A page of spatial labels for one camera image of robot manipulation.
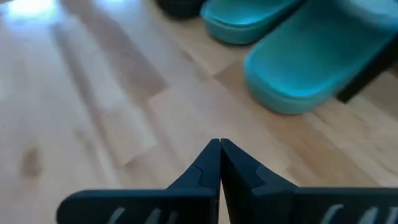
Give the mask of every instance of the black object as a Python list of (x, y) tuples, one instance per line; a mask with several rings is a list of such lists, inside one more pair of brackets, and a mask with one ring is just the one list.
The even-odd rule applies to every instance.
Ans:
[(297, 187), (227, 139), (211, 140), (165, 190), (78, 192), (60, 204), (57, 222), (214, 224), (220, 176), (231, 224), (398, 223), (398, 189)]
[(166, 15), (175, 19), (190, 19), (199, 15), (205, 0), (156, 0)]
[(398, 60), (398, 33), (396, 33), (390, 43), (387, 44), (378, 53), (378, 55), (375, 56), (375, 58), (337, 94), (337, 99), (343, 103), (349, 102), (352, 97), (357, 95), (383, 71), (391, 67), (396, 60)]

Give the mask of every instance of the wooden floor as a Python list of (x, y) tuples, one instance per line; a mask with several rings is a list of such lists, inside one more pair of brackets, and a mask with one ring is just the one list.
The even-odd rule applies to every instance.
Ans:
[[(243, 83), (250, 47), (146, 0), (0, 5), (0, 217), (54, 223), (68, 194), (164, 188), (211, 138), (301, 186), (398, 186), (398, 79), (281, 116)], [(227, 223), (221, 204), (220, 223)]]

